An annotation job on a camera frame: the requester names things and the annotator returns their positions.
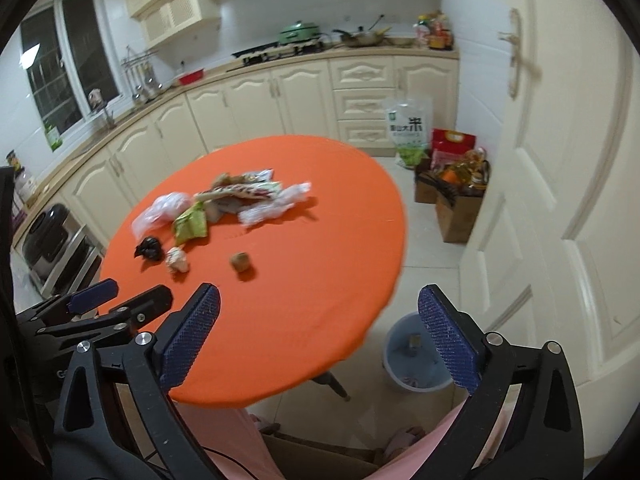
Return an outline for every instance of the window pane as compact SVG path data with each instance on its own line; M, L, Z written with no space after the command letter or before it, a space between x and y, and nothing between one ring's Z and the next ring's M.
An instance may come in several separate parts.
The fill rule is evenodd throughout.
M111 101L118 95L118 89L104 52L94 0L63 0L62 9L84 98L99 88L105 102Z
M39 45L27 76L43 123L58 127L60 133L76 124L82 115L62 63L53 9L27 18L20 26L22 51Z

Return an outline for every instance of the countertop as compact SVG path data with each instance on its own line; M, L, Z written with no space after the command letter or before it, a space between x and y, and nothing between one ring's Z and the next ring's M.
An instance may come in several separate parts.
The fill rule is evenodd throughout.
M361 57L361 56L425 56L425 57L440 57L446 59L459 59L460 55L457 50L429 50L426 48L401 47L395 45L385 46L372 46L364 48L347 48L344 46L334 46L324 52L318 52L316 54L305 54L304 56L293 56L284 59L277 59L273 61L267 61L264 63L242 66L242 62L234 60L225 64L221 64L213 69L207 70L205 76L200 81L186 86L178 86L176 88L169 88L167 92L162 94L159 98L155 99L151 104L145 105L140 110L131 114L126 119L118 122L118 126L113 130L99 132L93 134L87 141L82 143L76 150L74 150L67 158L62 160L57 168L51 172L51 174L41 182L38 186L40 196L29 209L27 218L18 227L14 234L13 246L15 247L24 235L27 228L31 225L36 216L44 208L44 206L51 200L56 192L63 186L63 184L73 175L86 161L88 161L97 152L103 149L109 142L115 137L121 134L124 130L132 126L140 119L147 116L156 108L169 102L174 97L181 95L187 91L205 86L210 83L222 81L228 78L236 77L251 72L257 72L259 70L265 70L270 68L276 68L279 66L285 66L289 64L302 63L313 61L317 59L338 59L341 57Z

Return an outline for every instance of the orange tablecloth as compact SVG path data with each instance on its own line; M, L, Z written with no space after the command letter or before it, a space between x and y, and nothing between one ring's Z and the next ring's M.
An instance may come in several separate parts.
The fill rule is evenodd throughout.
M264 168L273 168L284 186L311 182L307 202L248 230L226 215L209 226L208 239L185 246L187 274L172 277L164 264L134 259L131 222L156 197L205 190L224 171ZM213 283L222 297L220 316L171 397L209 407L247 406L327 371L361 344L394 291L404 231L396 186L359 150L310 136L242 142L177 171L133 209L101 272L117 280L120 293L100 311L159 283L171 288L178 310L200 283ZM168 225L153 234L165 250L172 247ZM254 264L248 276L239 277L228 261L240 251Z

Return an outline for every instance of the blue bucket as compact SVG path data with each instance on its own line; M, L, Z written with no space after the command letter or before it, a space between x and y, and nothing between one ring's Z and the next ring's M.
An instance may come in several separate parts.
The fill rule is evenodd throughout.
M398 320L386 335L382 364L396 390L425 394L449 386L453 379L413 312Z

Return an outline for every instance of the gas stove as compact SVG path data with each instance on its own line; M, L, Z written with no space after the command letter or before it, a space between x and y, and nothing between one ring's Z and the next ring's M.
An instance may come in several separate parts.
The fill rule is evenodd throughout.
M275 59L283 59L286 57L303 56L305 54L314 54L324 50L324 43L320 40L301 41L300 43L289 43L281 45L277 41L267 43L240 52L234 52L233 56L242 61L242 66L251 66L258 63L273 61ZM240 66L228 70L237 70Z

